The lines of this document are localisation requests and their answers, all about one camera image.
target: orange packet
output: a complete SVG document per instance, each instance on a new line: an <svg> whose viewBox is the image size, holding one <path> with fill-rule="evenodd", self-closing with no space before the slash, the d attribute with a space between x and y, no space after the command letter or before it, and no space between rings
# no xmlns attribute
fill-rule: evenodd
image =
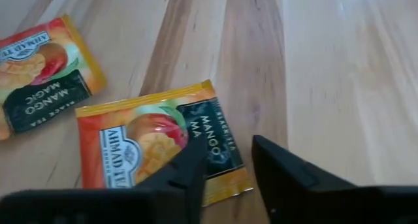
<svg viewBox="0 0 418 224"><path fill-rule="evenodd" d="M67 15L0 40L0 140L37 127L105 85Z"/></svg>
<svg viewBox="0 0 418 224"><path fill-rule="evenodd" d="M76 109L84 188L129 188L169 162L187 143L208 142L204 205L252 189L209 80Z"/></svg>

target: mango illustration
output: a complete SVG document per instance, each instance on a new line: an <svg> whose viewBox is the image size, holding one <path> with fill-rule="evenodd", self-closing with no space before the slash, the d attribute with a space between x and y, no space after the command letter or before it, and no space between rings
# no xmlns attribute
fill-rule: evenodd
<svg viewBox="0 0 418 224"><path fill-rule="evenodd" d="M127 136L133 140L138 141L146 133L165 133L181 148L184 148L188 141L187 132L182 130L173 117L166 114L143 114L127 126Z"/></svg>
<svg viewBox="0 0 418 224"><path fill-rule="evenodd" d="M48 43L42 45L37 53L44 56L45 67L34 81L32 81L31 85L39 85L47 82L51 76L62 71L67 66L67 52L59 44Z"/></svg>
<svg viewBox="0 0 418 224"><path fill-rule="evenodd" d="M144 152L144 160L137 170L136 183L157 172L181 150L165 133L146 133L138 139L138 143Z"/></svg>
<svg viewBox="0 0 418 224"><path fill-rule="evenodd" d="M30 84L45 67L45 58L35 54L24 61L6 61L0 63L0 87L17 89Z"/></svg>

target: green leaf illustration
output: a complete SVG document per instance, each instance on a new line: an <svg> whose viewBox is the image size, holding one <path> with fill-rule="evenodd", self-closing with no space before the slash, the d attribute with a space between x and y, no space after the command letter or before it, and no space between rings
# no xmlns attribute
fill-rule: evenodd
<svg viewBox="0 0 418 224"><path fill-rule="evenodd" d="M170 115L165 110L161 109L158 103L139 106L136 109L136 113L138 116L143 115L143 114L154 114L154 113Z"/></svg>
<svg viewBox="0 0 418 224"><path fill-rule="evenodd" d="M70 74L73 70L75 70L78 66L78 58L76 58L70 65L65 67L62 71L58 72L57 74L51 76L50 80L55 80Z"/></svg>
<svg viewBox="0 0 418 224"><path fill-rule="evenodd" d="M161 106L168 106L168 107L171 107L173 109L176 109L176 107L178 106L178 104L176 102L176 99L166 100L166 101L163 101L160 104L161 104Z"/></svg>
<svg viewBox="0 0 418 224"><path fill-rule="evenodd" d="M176 120L176 122L177 122L178 126L180 126L180 128L186 130L185 119L184 119L182 113L180 113L177 109L169 107L169 106L160 106L160 108L162 110L164 110L167 114L172 116Z"/></svg>

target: yellow packet border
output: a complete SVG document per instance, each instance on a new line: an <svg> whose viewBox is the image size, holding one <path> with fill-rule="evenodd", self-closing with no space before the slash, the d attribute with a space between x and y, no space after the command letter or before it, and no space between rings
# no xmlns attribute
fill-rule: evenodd
<svg viewBox="0 0 418 224"><path fill-rule="evenodd" d="M142 104L153 104L164 100L175 99L183 97L184 95L189 95L191 93L196 93L198 91L206 89L215 92L210 80L205 80L199 84L193 84L184 88L172 89L162 93L149 94L134 99L125 99L115 101L113 103L105 103L98 104L95 106L85 106L82 108L77 108L76 116L77 118L81 118L88 116L96 116L99 114L106 114L115 110L125 110Z"/></svg>
<svg viewBox="0 0 418 224"><path fill-rule="evenodd" d="M220 185L221 181L224 178L229 178L229 180L237 180L243 178L242 180L236 181L233 184ZM246 166L238 170L228 172L224 175L210 178L206 181L206 189L204 191L203 198L203 207L212 205L221 200L231 198L233 196L240 195L243 192L251 191L254 189L252 182L249 178L248 171Z"/></svg>
<svg viewBox="0 0 418 224"><path fill-rule="evenodd" d="M93 55L89 51L87 44L81 37L80 32L78 32L77 28L75 28L70 16L68 16L68 14L64 14L62 15L61 19L63 20L65 27L68 29L74 43L80 49L84 59L86 60L87 65L93 73L93 77L97 79L98 83L100 83L98 89L103 89L107 85L107 79L103 74L102 70L100 69L99 62L93 57Z"/></svg>

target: light wood plank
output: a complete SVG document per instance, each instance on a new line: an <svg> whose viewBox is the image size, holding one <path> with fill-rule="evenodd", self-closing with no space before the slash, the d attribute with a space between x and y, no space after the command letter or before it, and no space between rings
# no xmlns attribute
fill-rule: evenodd
<svg viewBox="0 0 418 224"><path fill-rule="evenodd" d="M193 0L171 87L205 79L216 83L227 0Z"/></svg>
<svg viewBox="0 0 418 224"><path fill-rule="evenodd" d="M2 11L0 39L4 39L19 31L22 20L27 16L29 11L32 10L37 1L38 0L0 0L0 11Z"/></svg>
<svg viewBox="0 0 418 224"><path fill-rule="evenodd" d="M283 0L289 149L356 184L418 182L416 0Z"/></svg>
<svg viewBox="0 0 418 224"><path fill-rule="evenodd" d="M140 94L170 88L182 49L193 0L170 0Z"/></svg>

